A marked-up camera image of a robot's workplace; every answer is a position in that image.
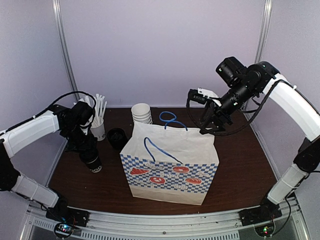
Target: blue bag handle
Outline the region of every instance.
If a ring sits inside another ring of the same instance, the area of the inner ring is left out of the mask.
[[[161,118],[162,114],[170,114],[170,115],[173,116],[173,118],[172,118],[171,120],[162,119],[162,118]],[[176,123],[176,124],[180,124],[180,125],[184,126],[184,127],[185,127],[185,130],[188,131],[188,128],[187,128],[186,125],[184,125],[184,124],[183,124],[182,122],[180,122],[180,121],[176,121],[177,116],[176,116],[173,112],[163,111],[162,113],[160,113],[159,119],[160,119],[162,122],[165,122],[164,129],[167,129],[167,125],[168,125],[169,123]]]
[[[173,158],[174,160],[176,160],[178,163],[181,163],[183,164],[182,162],[180,162],[178,159],[176,159],[174,156],[172,156],[171,154],[167,153],[166,151],[162,150],[160,147],[158,147],[157,145],[155,145],[151,140],[150,138],[148,137],[145,137],[144,140],[143,140],[143,143],[144,143],[144,147],[145,149],[148,151],[148,153],[150,154],[150,156],[152,157],[153,161],[155,162],[155,157],[152,155],[152,153],[150,152],[150,150],[148,149],[147,147],[147,140],[151,143],[152,146],[154,146],[156,149],[158,149],[160,152],[164,153],[165,155]]]

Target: wooden table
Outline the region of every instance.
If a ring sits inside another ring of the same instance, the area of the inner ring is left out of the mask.
[[[185,108],[152,108],[154,124],[162,111],[171,111],[187,127],[194,127]],[[194,108],[194,116],[203,109]],[[241,113],[232,115],[235,122],[227,126],[231,131],[246,123]],[[106,110],[105,131],[124,129],[131,137],[133,121],[129,108]],[[212,213],[253,207],[260,203],[276,179],[268,160],[250,127],[232,136],[216,137],[215,148],[219,167],[201,206],[161,202],[132,197],[123,171],[120,151],[114,150],[108,140],[98,142],[97,147],[103,168],[91,173],[80,161],[78,154],[63,153],[53,174],[49,187],[69,200],[71,207],[119,214],[176,215]]]

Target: printed food illustration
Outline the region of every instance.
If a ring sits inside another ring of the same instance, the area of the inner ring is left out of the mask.
[[[150,170],[139,169],[139,168],[133,167],[133,168],[131,169],[130,174],[131,174],[131,175],[142,175],[142,174],[146,174],[146,173],[148,173],[148,172],[150,172]]]
[[[150,182],[154,184],[164,184],[166,180],[163,177],[152,176],[150,177]]]
[[[196,185],[202,183],[201,179],[199,179],[199,178],[187,178],[185,181],[186,181],[187,183],[196,184]]]
[[[182,174],[186,174],[190,171],[189,168],[186,166],[175,166],[172,168],[172,170],[176,173],[182,173]]]

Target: white paper bag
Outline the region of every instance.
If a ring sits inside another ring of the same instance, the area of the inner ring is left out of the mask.
[[[214,139],[198,128],[135,122],[132,138],[120,153],[132,195],[201,205],[219,165]]]

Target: blue and white checkered pattern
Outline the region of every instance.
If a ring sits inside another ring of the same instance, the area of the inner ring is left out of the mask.
[[[176,190],[187,193],[206,194],[215,176],[218,166],[212,164],[180,164],[175,162],[150,161],[138,157],[120,154],[126,179],[131,186],[146,188],[160,188]],[[172,170],[173,167],[188,167],[189,172],[181,173]],[[133,168],[149,170],[145,174],[130,174]],[[165,179],[164,183],[153,183],[151,177]],[[200,184],[186,182],[186,179],[193,178],[201,180]]]

